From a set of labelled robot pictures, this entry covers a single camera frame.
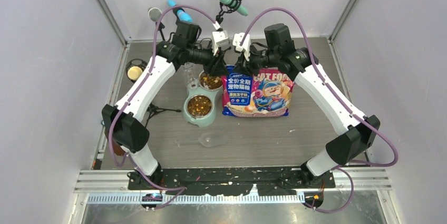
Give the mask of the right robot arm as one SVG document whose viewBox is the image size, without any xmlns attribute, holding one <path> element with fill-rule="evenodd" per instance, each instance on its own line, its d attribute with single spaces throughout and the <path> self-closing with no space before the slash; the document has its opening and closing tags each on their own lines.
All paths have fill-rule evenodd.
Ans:
<svg viewBox="0 0 447 224">
<path fill-rule="evenodd" d="M 234 35 L 232 44 L 240 53 L 235 71 L 256 75 L 262 68 L 278 68 L 301 87 L 329 119 L 337 137 L 301 166 L 302 183 L 315 187 L 325 172 L 352 161 L 373 144 L 380 121 L 374 115 L 366 116 L 332 86 L 314 54 L 306 47 L 295 47 L 288 26 L 274 24 L 266 27 L 264 33 L 265 51 L 256 50 L 247 34 Z"/>
</svg>

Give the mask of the colourful cat food bag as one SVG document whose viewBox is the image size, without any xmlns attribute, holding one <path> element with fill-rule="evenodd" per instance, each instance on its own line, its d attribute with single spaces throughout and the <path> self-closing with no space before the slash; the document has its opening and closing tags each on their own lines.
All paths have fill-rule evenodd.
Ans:
<svg viewBox="0 0 447 224">
<path fill-rule="evenodd" d="M 287 116 L 293 94 L 293 81 L 277 69 L 261 69 L 247 76 L 227 65 L 222 77 L 222 114 L 240 118 Z"/>
</svg>

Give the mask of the clear plastic scoop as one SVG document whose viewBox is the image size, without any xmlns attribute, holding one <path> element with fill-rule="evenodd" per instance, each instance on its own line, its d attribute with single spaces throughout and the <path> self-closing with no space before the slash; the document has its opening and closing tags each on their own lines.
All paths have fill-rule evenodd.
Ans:
<svg viewBox="0 0 447 224">
<path fill-rule="evenodd" d="M 229 136 L 227 134 L 218 132 L 206 132 L 196 139 L 177 139 L 175 140 L 175 143 L 179 147 L 197 143 L 201 144 L 205 148 L 212 148 L 226 144 L 228 140 Z"/>
</svg>

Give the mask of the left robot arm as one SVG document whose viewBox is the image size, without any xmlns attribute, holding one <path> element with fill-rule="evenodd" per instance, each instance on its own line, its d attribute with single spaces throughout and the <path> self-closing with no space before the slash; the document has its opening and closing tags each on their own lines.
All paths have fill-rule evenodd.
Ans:
<svg viewBox="0 0 447 224">
<path fill-rule="evenodd" d="M 149 189 L 156 189 L 161 184 L 161 166 L 149 149 L 150 133 L 142 120 L 161 87 L 186 63 L 202 65 L 209 75 L 227 74 L 224 54 L 231 43 L 219 23 L 213 25 L 215 31 L 209 48 L 197 45 L 201 33 L 198 24 L 177 21 L 176 25 L 171 39 L 153 47 L 154 54 L 148 66 L 127 94 L 115 105 L 106 104 L 102 109 L 107 139 L 130 155 L 143 173 L 141 182 Z"/>
</svg>

